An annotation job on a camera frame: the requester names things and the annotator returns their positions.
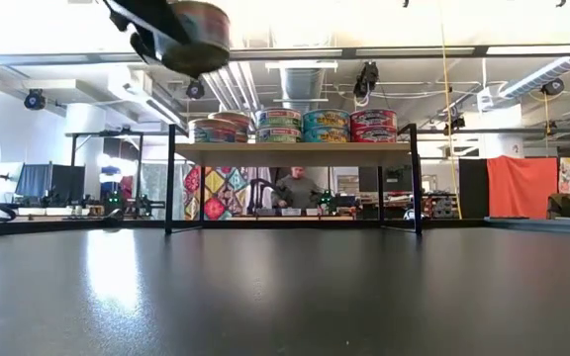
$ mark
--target orange curtain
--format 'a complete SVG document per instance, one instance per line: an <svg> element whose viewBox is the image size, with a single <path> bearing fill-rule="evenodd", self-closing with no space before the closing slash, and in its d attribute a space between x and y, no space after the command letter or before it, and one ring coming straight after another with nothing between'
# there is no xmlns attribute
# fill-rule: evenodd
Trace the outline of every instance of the orange curtain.
<svg viewBox="0 0 570 356"><path fill-rule="evenodd" d="M490 217L546 219L547 199L557 193L556 158L487 160Z"/></svg>

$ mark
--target shelf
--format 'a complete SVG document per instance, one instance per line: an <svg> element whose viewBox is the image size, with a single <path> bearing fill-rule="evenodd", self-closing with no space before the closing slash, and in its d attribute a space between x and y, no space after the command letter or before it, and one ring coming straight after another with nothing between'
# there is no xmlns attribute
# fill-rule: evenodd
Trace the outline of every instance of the shelf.
<svg viewBox="0 0 570 356"><path fill-rule="evenodd" d="M411 161L408 143L180 143L175 152L211 167L377 167Z"/></svg>

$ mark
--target tuna can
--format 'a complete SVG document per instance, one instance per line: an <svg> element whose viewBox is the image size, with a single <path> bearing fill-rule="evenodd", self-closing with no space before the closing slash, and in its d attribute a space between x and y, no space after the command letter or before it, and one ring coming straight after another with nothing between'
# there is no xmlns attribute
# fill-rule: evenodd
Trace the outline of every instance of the tuna can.
<svg viewBox="0 0 570 356"><path fill-rule="evenodd" d="M263 128L301 129L301 113L290 109L265 109L258 114L258 126Z"/></svg>
<svg viewBox="0 0 570 356"><path fill-rule="evenodd" d="M301 132L296 129L267 128L259 129L256 133L257 142L295 143L300 142L301 140Z"/></svg>
<svg viewBox="0 0 570 356"><path fill-rule="evenodd" d="M397 131L392 128L370 127L351 132L352 142L396 142Z"/></svg>
<svg viewBox="0 0 570 356"><path fill-rule="evenodd" d="M266 117L261 115L261 117L258 118L258 126L262 129L290 128L299 131L301 129L301 119L290 117Z"/></svg>
<svg viewBox="0 0 570 356"><path fill-rule="evenodd" d="M190 42L178 44L153 33L155 49L161 56L157 59L167 68L195 78L226 65L230 59L230 20L226 13L198 1L178 1L169 6Z"/></svg>
<svg viewBox="0 0 570 356"><path fill-rule="evenodd" d="M237 125L219 119L198 119L188 123L191 141L205 142L235 142Z"/></svg>
<svg viewBox="0 0 570 356"><path fill-rule="evenodd" d="M231 122L237 126L237 142L247 142L247 133L249 131L249 123L251 118L244 114L235 112L213 113L208 119L219 119Z"/></svg>
<svg viewBox="0 0 570 356"><path fill-rule="evenodd" d="M315 128L349 129L348 112L342 110L314 110L303 115L303 130Z"/></svg>
<svg viewBox="0 0 570 356"><path fill-rule="evenodd" d="M362 110L351 114L351 131L382 127L397 130L397 115L390 110Z"/></svg>
<svg viewBox="0 0 570 356"><path fill-rule="evenodd" d="M314 128L305 131L305 142L349 142L348 130Z"/></svg>

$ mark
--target gray shirt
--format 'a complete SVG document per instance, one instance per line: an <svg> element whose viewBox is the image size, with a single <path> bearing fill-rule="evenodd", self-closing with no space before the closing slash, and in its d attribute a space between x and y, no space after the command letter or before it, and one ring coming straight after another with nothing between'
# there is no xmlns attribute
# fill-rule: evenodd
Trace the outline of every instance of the gray shirt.
<svg viewBox="0 0 570 356"><path fill-rule="evenodd" d="M292 205L288 208L307 209L316 208L317 203L312 199L312 194L321 194L323 189L314 183L313 180L303 177L294 178L291 175L276 182L277 187L286 187L292 192ZM272 192L272 204L276 206L283 200L276 192Z"/></svg>

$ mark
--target black table surface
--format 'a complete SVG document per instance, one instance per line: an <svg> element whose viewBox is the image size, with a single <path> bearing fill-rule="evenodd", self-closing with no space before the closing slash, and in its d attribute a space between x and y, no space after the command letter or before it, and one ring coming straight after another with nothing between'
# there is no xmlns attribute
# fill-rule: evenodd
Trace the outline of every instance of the black table surface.
<svg viewBox="0 0 570 356"><path fill-rule="evenodd" d="M0 237L0 355L570 355L570 234Z"/></svg>

